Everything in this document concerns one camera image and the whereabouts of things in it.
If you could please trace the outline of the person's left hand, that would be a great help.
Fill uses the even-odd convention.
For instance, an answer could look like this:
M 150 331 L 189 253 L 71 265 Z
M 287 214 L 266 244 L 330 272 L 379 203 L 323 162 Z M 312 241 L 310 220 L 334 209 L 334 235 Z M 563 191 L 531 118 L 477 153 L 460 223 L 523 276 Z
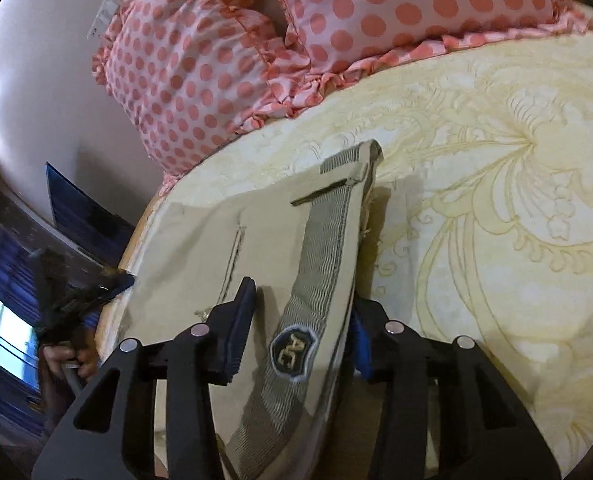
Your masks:
M 57 378 L 64 378 L 62 366 L 65 363 L 77 364 L 77 375 L 89 382 L 97 373 L 99 366 L 99 353 L 95 341 L 95 332 L 91 328 L 84 331 L 84 342 L 78 349 L 72 349 L 63 344 L 40 347 L 40 353 L 45 359 L 48 368 Z

